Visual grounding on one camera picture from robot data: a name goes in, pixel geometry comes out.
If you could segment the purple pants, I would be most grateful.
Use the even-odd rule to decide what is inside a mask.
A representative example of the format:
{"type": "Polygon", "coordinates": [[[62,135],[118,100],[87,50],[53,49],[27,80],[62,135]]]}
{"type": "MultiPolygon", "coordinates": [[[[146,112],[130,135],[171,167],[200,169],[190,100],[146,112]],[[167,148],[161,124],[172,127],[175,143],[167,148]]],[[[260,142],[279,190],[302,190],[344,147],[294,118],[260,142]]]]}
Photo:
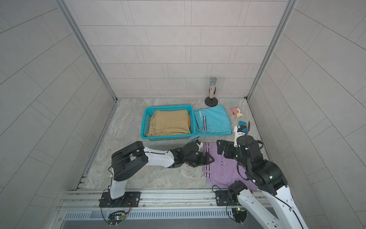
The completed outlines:
{"type": "Polygon", "coordinates": [[[237,162],[234,159],[227,159],[223,155],[217,153],[216,143],[204,143],[204,152],[208,152],[214,159],[209,165],[203,166],[203,173],[206,182],[216,185],[220,188],[228,188],[235,181],[242,181],[250,191],[257,191],[257,186],[247,178],[245,169],[240,167],[237,172],[237,162]]]}

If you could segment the teal pants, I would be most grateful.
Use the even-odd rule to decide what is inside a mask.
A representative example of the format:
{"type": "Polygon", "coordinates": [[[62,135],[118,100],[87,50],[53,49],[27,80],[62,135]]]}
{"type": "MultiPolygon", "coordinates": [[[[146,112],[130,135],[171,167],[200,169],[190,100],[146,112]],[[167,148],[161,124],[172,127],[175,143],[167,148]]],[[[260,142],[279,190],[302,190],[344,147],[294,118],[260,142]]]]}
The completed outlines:
{"type": "Polygon", "coordinates": [[[222,105],[194,110],[194,117],[196,136],[209,137],[232,134],[230,119],[222,105]]]}

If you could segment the khaki pants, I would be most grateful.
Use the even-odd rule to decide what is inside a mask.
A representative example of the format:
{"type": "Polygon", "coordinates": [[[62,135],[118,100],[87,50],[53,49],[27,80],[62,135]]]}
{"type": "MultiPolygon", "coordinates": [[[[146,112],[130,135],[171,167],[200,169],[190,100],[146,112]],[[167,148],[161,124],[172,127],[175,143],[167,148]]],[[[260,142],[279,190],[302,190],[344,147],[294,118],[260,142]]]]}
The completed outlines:
{"type": "Polygon", "coordinates": [[[188,111],[155,111],[150,118],[147,137],[189,135],[188,111]]]}

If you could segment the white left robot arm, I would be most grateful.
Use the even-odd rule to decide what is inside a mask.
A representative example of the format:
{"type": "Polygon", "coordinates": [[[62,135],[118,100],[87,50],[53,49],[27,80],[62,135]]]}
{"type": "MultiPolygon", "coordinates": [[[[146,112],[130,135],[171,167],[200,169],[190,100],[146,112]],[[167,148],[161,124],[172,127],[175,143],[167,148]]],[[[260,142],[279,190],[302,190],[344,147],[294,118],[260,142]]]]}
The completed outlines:
{"type": "Polygon", "coordinates": [[[204,143],[198,138],[188,142],[181,148],[168,151],[154,150],[145,147],[141,141],[134,142],[112,154],[111,166],[108,171],[112,180],[109,195],[112,200],[125,196],[127,180],[144,166],[160,166],[169,169],[187,164],[196,168],[210,165],[214,158],[208,152],[203,152],[204,143]]]}

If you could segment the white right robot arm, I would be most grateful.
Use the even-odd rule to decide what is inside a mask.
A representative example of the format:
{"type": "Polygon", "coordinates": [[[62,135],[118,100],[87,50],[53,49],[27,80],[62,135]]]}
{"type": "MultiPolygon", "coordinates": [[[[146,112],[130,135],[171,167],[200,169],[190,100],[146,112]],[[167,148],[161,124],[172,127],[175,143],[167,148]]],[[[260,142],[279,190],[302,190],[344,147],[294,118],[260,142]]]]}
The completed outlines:
{"type": "Polygon", "coordinates": [[[233,142],[217,140],[218,154],[234,159],[245,169],[247,179],[262,191],[275,214],[258,202],[242,181],[235,181],[229,187],[229,195],[265,229],[306,229],[286,177],[277,164],[263,158],[262,148],[263,142],[249,135],[237,136],[233,142]]]}

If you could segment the teal plastic basket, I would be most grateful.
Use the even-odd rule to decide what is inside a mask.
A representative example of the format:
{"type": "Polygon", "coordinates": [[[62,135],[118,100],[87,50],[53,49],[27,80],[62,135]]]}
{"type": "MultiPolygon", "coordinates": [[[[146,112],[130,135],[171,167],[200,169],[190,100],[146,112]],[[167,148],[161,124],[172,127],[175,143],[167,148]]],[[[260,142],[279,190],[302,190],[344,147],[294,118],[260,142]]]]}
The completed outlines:
{"type": "Polygon", "coordinates": [[[191,105],[154,106],[144,111],[141,138],[150,141],[188,139],[196,134],[191,105]]]}

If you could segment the small red box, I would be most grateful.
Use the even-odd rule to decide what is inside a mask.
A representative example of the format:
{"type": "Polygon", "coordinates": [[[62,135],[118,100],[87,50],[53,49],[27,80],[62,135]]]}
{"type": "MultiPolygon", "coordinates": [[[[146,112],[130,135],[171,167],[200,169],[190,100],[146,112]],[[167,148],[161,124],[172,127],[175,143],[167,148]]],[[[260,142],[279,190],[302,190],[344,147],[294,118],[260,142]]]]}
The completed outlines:
{"type": "Polygon", "coordinates": [[[236,117],[236,118],[239,118],[239,117],[242,117],[244,116],[244,113],[240,110],[239,107],[234,107],[231,109],[232,111],[232,114],[236,117]]]}

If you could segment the bottle on black stand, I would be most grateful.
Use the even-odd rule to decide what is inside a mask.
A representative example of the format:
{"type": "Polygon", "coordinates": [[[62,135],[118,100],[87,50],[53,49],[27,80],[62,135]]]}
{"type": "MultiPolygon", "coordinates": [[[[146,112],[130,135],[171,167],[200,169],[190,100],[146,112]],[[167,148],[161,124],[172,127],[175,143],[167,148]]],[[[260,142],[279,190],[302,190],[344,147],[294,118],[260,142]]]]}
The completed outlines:
{"type": "Polygon", "coordinates": [[[217,78],[211,77],[209,82],[209,96],[205,99],[205,104],[209,107],[215,107],[218,105],[218,100],[215,97],[217,78]]]}

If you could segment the right circuit board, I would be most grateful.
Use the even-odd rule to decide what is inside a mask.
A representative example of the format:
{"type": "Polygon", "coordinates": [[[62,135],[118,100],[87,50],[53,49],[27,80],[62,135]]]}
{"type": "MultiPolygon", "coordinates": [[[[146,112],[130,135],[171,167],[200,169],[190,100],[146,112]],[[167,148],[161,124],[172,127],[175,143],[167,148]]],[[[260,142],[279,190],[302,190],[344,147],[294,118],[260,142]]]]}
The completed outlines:
{"type": "Polygon", "coordinates": [[[241,208],[231,208],[228,215],[235,223],[244,224],[247,220],[247,211],[241,208]]]}

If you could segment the circuit board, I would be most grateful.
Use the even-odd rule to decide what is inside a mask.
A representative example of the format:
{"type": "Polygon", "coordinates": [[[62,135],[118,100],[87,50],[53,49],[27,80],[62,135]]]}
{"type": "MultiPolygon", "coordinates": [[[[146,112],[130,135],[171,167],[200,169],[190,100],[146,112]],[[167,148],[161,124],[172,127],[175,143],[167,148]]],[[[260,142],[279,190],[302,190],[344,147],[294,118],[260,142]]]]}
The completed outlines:
{"type": "Polygon", "coordinates": [[[116,227],[124,221],[126,218],[126,212],[123,210],[115,211],[109,214],[107,222],[110,225],[115,225],[116,227]]]}
{"type": "Polygon", "coordinates": [[[231,208],[228,215],[235,223],[244,224],[247,220],[247,211],[241,208],[231,208]]]}

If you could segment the left circuit board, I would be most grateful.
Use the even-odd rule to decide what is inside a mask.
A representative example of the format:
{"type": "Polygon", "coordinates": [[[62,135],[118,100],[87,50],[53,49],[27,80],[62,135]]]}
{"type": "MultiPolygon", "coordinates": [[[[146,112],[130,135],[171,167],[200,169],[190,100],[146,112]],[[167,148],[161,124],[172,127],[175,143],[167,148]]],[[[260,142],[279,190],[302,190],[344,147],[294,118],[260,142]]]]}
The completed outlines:
{"type": "Polygon", "coordinates": [[[126,212],[123,210],[115,211],[109,214],[107,222],[110,225],[115,225],[116,227],[124,221],[126,218],[126,212]]]}

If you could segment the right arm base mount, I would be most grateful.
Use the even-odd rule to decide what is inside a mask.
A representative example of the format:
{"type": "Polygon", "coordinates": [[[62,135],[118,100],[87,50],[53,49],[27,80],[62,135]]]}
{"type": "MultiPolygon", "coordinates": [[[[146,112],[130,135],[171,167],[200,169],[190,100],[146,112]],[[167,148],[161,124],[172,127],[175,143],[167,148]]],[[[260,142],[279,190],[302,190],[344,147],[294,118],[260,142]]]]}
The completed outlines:
{"type": "Polygon", "coordinates": [[[215,190],[214,193],[215,193],[216,205],[218,207],[239,205],[238,202],[236,202],[233,199],[232,195],[229,194],[227,190],[215,190]]]}

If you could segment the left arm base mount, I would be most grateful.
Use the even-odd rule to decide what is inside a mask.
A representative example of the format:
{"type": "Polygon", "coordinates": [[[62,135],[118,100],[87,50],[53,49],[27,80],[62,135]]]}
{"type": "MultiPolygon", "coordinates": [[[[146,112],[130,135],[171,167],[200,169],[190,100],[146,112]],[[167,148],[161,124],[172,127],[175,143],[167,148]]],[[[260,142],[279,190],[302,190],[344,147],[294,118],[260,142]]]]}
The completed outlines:
{"type": "Polygon", "coordinates": [[[126,192],[122,197],[112,199],[109,191],[104,191],[99,199],[100,208],[135,208],[138,207],[141,192],[126,192]]]}

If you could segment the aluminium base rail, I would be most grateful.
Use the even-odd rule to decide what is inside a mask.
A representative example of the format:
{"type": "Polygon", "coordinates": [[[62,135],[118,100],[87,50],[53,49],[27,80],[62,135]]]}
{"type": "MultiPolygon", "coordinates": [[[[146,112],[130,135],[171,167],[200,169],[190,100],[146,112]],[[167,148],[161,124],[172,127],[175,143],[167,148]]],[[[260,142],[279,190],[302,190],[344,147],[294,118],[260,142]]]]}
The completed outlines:
{"type": "Polygon", "coordinates": [[[57,206],[65,214],[65,220],[108,219],[110,213],[123,210],[126,220],[133,219],[230,219],[231,208],[218,207],[215,190],[226,189],[131,189],[127,192],[141,192],[138,207],[100,208],[99,199],[105,190],[85,189],[67,191],[57,206]]]}

